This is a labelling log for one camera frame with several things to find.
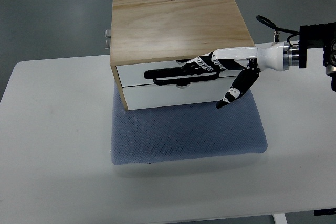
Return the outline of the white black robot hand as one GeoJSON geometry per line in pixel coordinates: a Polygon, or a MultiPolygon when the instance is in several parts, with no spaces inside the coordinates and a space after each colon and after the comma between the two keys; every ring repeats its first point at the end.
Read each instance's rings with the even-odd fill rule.
{"type": "Polygon", "coordinates": [[[236,47],[217,49],[208,55],[201,55],[182,65],[187,75],[240,70],[225,96],[216,103],[222,108],[241,98],[266,69],[276,71],[289,70],[298,65],[298,56],[294,56],[290,43],[278,42],[271,47],[236,47]]]}

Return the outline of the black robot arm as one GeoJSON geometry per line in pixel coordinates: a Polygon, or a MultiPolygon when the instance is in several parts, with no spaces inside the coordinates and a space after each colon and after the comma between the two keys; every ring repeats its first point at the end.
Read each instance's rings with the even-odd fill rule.
{"type": "Polygon", "coordinates": [[[289,65],[306,68],[307,50],[322,48],[325,72],[335,91],[335,23],[301,26],[297,35],[299,42],[289,47],[289,65]]]}

